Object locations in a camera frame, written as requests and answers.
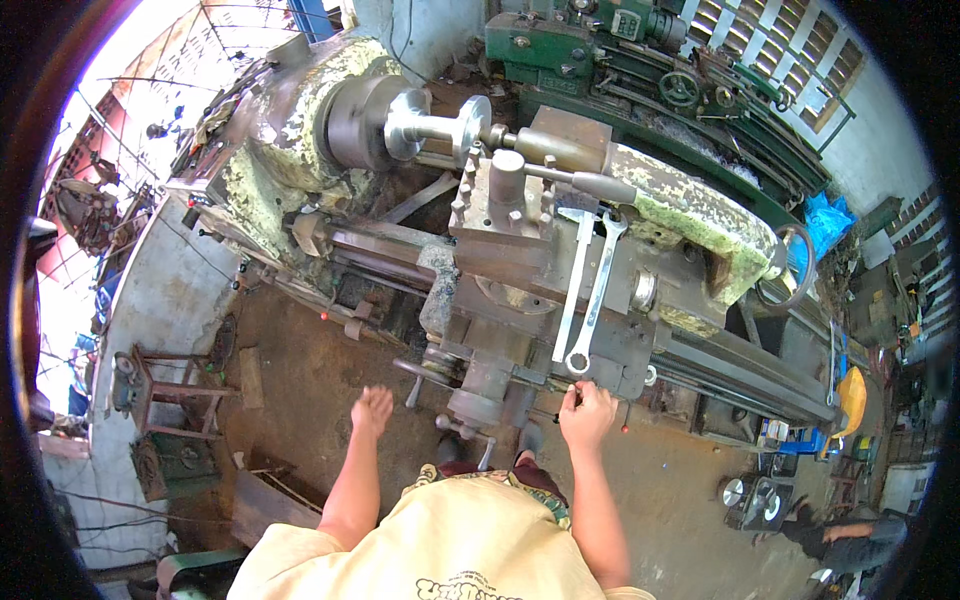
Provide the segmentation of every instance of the concrete floor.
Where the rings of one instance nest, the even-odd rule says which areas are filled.
[[[266,406],[245,411],[239,399],[221,405],[218,422],[229,451],[295,466],[293,476],[304,484],[305,495],[323,503],[346,454],[350,405],[364,385],[386,385],[396,400],[380,443],[381,515],[386,515],[420,465],[434,461],[440,434],[433,419],[449,391],[425,383],[419,406],[408,410],[403,400],[414,377],[391,364],[402,348],[354,342],[340,326],[268,286],[238,304],[236,347],[259,346]],[[227,377],[239,385],[236,352]],[[558,395],[541,395],[537,406],[552,413],[560,402]],[[540,464],[571,494],[560,429],[550,422],[541,426]],[[866,421],[865,426],[873,428]],[[492,464],[504,468],[513,456],[516,432],[494,435],[500,442]],[[750,534],[723,524],[726,509],[715,499],[717,483],[756,468],[755,454],[646,425],[635,411],[629,433],[608,436],[604,457],[630,544],[633,584],[659,598],[790,598],[819,568],[783,537],[753,548]],[[803,457],[795,494],[809,493],[814,507],[825,505],[832,493],[830,468]]]

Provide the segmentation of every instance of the yellow t-shirt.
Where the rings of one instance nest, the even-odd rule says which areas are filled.
[[[636,588],[601,590],[553,514],[489,478],[411,490],[352,552],[328,534],[275,523],[233,581],[228,600],[245,598],[655,600]]]

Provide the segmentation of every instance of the combination wrench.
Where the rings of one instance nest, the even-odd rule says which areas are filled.
[[[573,349],[566,356],[566,367],[575,375],[582,375],[590,368],[590,340],[593,338],[593,329],[600,318],[600,307],[603,305],[603,296],[607,291],[607,282],[610,280],[610,271],[613,266],[613,251],[616,250],[616,241],[627,230],[627,220],[614,221],[609,212],[603,215],[603,225],[607,229],[607,240],[603,244],[603,253],[600,255],[600,268],[597,269],[596,279],[593,281],[593,290],[590,292],[590,302],[587,305],[587,314],[584,315],[584,324],[580,327],[580,337]],[[573,359],[583,357],[582,369],[573,366]]]
[[[573,311],[580,296],[580,282],[584,278],[584,262],[587,260],[587,246],[593,238],[593,223],[599,221],[597,216],[580,208],[557,208],[561,216],[578,223],[577,226],[577,253],[573,255],[573,269],[570,271],[570,284],[566,289],[564,313],[560,319],[560,330],[557,331],[557,344],[553,347],[553,362],[564,360],[566,342],[570,338],[570,326],[573,324]]]

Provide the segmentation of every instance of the worker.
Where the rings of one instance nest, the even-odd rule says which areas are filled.
[[[805,495],[794,504],[788,516],[793,515],[796,520],[785,520],[780,533],[798,543],[806,556],[837,573],[855,573],[885,564],[906,539],[906,524],[898,516],[876,520],[841,518],[817,523]],[[755,545],[771,535],[775,534],[758,534]]]
[[[424,465],[417,483],[376,526],[376,441],[394,401],[385,388],[364,388],[350,411],[347,458],[320,525],[271,525],[240,567],[228,599],[653,600],[627,585],[627,541],[601,463],[601,440],[616,406],[591,382],[571,385],[564,396],[560,428],[573,464],[572,516],[562,496],[521,476],[536,471],[540,485],[556,489],[536,465],[537,436],[526,436],[513,471],[437,481],[437,469]]]

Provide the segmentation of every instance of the blue plastic bag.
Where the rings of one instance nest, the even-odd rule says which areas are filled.
[[[847,209],[847,199],[841,196],[831,205],[827,195],[820,192],[804,203],[806,230],[813,239],[813,248],[817,262],[833,248],[840,238],[853,227],[856,215]],[[803,283],[806,273],[806,243],[799,235],[794,235],[787,252],[787,265],[800,273],[798,283]]]

